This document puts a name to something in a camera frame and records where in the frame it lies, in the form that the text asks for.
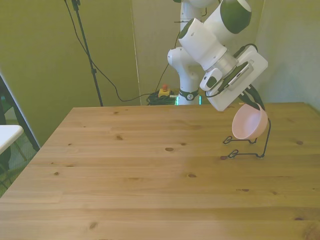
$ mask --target black cable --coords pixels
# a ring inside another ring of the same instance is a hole
[[[218,93],[216,93],[215,95],[212,95],[212,96],[208,96],[207,93],[208,92],[206,91],[205,96],[209,99],[209,98],[214,98],[214,97],[218,96],[221,92],[219,91]]]
[[[204,15],[202,15],[202,17],[207,16],[207,14],[208,14],[208,10],[207,10],[207,8],[205,8],[205,14],[204,14]]]
[[[169,67],[169,63],[166,65],[166,67],[165,67],[165,69],[164,69],[164,71],[163,71],[163,73],[162,73],[162,75],[161,75],[161,77],[160,77],[160,80],[159,80],[159,82],[158,82],[158,85],[157,85],[156,88],[155,88],[155,92],[158,91],[158,87],[159,87],[159,85],[160,85],[160,83],[161,83],[162,77],[164,76],[164,74],[165,74],[165,72],[167,71],[168,67]]]
[[[247,45],[244,45],[245,48],[248,47],[248,46],[254,46],[255,49],[256,49],[256,51],[259,52],[257,45],[255,45],[255,44],[253,44],[253,43],[248,43]]]
[[[239,57],[239,55],[240,55],[244,50],[246,50],[246,47],[248,47],[248,46],[254,46],[255,49],[256,49],[256,51],[259,52],[259,51],[258,51],[258,47],[257,47],[255,44],[249,43],[249,44],[247,44],[247,45],[242,46],[242,47],[239,49],[239,51],[237,51],[237,52],[233,55],[233,57],[234,57],[234,58]]]
[[[177,47],[179,35],[180,35],[180,31],[179,31],[179,33],[178,33],[178,36],[176,36],[175,43],[174,43],[174,49]],[[161,77],[160,77],[160,80],[159,80],[159,82],[158,82],[158,85],[157,85],[156,88],[155,88],[155,92],[158,91],[158,87],[159,87],[159,85],[160,85],[160,83],[161,83],[162,77],[163,77],[164,74],[166,73],[168,67],[169,67],[169,63],[166,65],[166,67],[165,67],[165,69],[164,69],[164,71],[163,71],[163,73],[162,73],[162,75],[161,75]]]
[[[177,47],[177,42],[178,42],[178,39],[179,39],[179,35],[180,35],[180,31],[178,33],[178,36],[176,36],[175,43],[174,43],[174,48]]]
[[[159,91],[154,92],[151,94],[146,101],[148,102],[149,106],[158,106],[158,105],[174,105],[176,102],[175,97],[170,96],[161,96],[159,97]]]
[[[70,18],[71,18],[71,21],[72,21],[72,25],[73,25],[73,28],[74,28],[75,36],[76,36],[76,38],[78,39],[79,43],[81,44],[84,52],[88,55],[88,53],[87,53],[87,51],[86,51],[83,43],[81,42],[81,40],[80,40],[80,38],[79,38],[79,36],[78,36],[77,29],[76,29],[76,25],[75,25],[74,19],[73,19],[73,17],[72,17],[70,8],[69,8],[69,6],[68,6],[67,0],[64,0],[64,3],[65,3],[65,5],[66,5],[66,8],[68,9],[68,12],[69,12],[69,15],[70,15]],[[146,94],[142,94],[142,95],[140,95],[140,96],[137,96],[137,97],[135,97],[135,98],[133,98],[133,99],[123,100],[123,99],[119,96],[118,89],[117,89],[116,85],[99,69],[99,67],[94,63],[93,60],[91,60],[91,61],[92,61],[92,64],[96,67],[96,69],[97,69],[97,70],[111,83],[111,85],[114,87],[115,93],[116,93],[118,99],[119,99],[121,102],[130,102],[130,101],[136,100],[136,99],[138,99],[138,98],[140,98],[140,97],[142,97],[142,96],[146,96],[146,95],[151,95],[151,94],[152,94],[152,93],[146,93]]]

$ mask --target red button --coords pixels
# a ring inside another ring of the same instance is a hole
[[[162,90],[163,90],[164,92],[168,91],[168,85],[167,85],[167,84],[163,84]]]

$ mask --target wooden tabletop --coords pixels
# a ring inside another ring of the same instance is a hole
[[[320,240],[320,117],[267,104],[266,157],[222,141],[239,105],[75,108],[0,199],[1,240]]]

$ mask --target wood knot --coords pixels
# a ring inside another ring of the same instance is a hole
[[[89,226],[89,229],[94,229],[94,228],[96,228],[98,226],[98,223],[97,222],[92,222],[91,224],[90,224],[90,226]]]
[[[197,175],[190,173],[190,174],[188,174],[188,177],[191,179],[194,179],[194,178],[197,178]]]
[[[118,136],[116,136],[116,139],[117,139],[118,141],[122,141],[122,140],[123,140],[123,137],[120,136],[120,135],[118,135]]]
[[[166,150],[167,152],[173,152],[175,149],[172,148],[172,147],[167,147],[165,150]]]

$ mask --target yellow-green wall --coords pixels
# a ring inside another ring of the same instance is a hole
[[[319,26],[319,0],[265,0],[256,43],[269,67],[255,84],[266,102],[320,110]]]
[[[138,96],[131,0],[81,0],[80,14],[95,63],[122,98]],[[0,72],[40,145],[73,107],[99,105],[63,0],[0,0]],[[105,106],[140,104],[121,103],[100,74],[98,82]]]

